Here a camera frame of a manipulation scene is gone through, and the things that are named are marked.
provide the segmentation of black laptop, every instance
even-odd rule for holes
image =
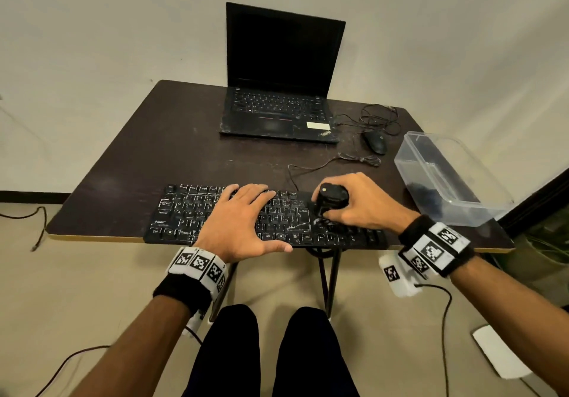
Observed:
[[[345,21],[227,3],[220,132],[336,144],[326,96]]]

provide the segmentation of wired mouse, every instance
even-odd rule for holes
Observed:
[[[377,155],[384,155],[388,152],[388,145],[385,141],[383,132],[380,130],[364,132],[365,143]]]

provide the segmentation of person's left arm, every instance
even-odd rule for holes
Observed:
[[[282,241],[261,241],[255,221],[275,192],[266,185],[228,186],[204,223],[194,247],[217,255],[223,262],[238,262],[269,252],[293,250]],[[157,294],[130,324],[71,397],[150,397],[158,384],[184,326],[198,309],[211,302],[210,293],[198,280],[168,274]]]

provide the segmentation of tiled floor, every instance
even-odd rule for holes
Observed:
[[[35,205],[0,204],[0,213],[22,215]],[[53,216],[59,206],[48,205]],[[112,343],[150,300],[176,248],[135,243],[63,242],[46,238],[30,252],[41,216],[0,218],[0,396],[29,397],[68,354]],[[426,288],[397,299],[377,265],[377,251],[344,253],[332,325],[363,396],[445,394],[440,321],[447,296]],[[519,380],[500,379],[470,332],[485,323],[450,282],[447,356],[453,397],[533,395]],[[239,266],[230,302],[243,302],[260,325],[263,397],[271,395],[276,355],[296,308],[322,306],[317,260],[303,250],[247,260]],[[203,323],[199,334],[208,330]],[[177,397],[186,385],[198,345],[182,337],[156,396]],[[46,397],[66,396],[101,356],[68,363]]]

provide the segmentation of person's left hand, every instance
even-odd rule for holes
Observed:
[[[275,195],[274,191],[262,193],[267,187],[265,184],[248,184],[229,199],[239,185],[227,186],[200,230],[194,247],[217,255],[225,263],[260,257],[269,252],[293,251],[293,247],[284,241],[261,241],[255,232],[259,212]]]

